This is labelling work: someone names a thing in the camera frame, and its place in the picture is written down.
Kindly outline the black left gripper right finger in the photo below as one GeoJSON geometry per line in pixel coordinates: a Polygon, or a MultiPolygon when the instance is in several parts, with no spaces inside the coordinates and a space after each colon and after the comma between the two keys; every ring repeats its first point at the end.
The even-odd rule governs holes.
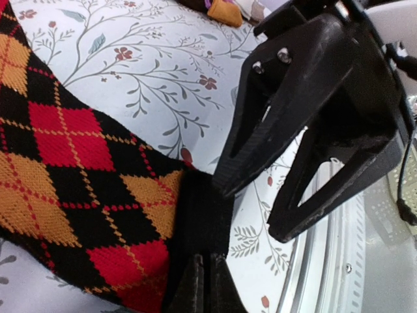
{"type": "Polygon", "coordinates": [[[210,255],[210,312],[247,313],[226,259],[219,254],[210,255]]]}

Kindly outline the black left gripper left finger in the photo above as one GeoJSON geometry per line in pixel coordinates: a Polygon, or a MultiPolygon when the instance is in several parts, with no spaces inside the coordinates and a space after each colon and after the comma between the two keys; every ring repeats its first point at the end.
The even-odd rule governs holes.
{"type": "Polygon", "coordinates": [[[204,266],[201,255],[190,258],[173,296],[162,312],[204,312],[204,266]]]}

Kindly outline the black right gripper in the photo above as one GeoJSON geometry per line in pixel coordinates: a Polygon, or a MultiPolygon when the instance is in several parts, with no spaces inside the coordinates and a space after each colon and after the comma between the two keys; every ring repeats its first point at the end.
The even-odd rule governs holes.
{"type": "Polygon", "coordinates": [[[286,243],[400,163],[414,121],[394,65],[413,75],[416,61],[382,43],[360,1],[289,1],[254,33],[266,41],[242,65],[213,185],[233,195],[302,135],[268,218],[286,243]],[[331,158],[342,169],[302,201],[331,158]]]}

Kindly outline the black red orange argyle sock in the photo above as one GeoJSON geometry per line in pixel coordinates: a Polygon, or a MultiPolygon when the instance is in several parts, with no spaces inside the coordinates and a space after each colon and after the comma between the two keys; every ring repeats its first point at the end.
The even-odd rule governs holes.
{"type": "Polygon", "coordinates": [[[190,258],[226,257],[233,198],[67,91],[1,2],[1,237],[91,295],[162,312],[190,258]]]}

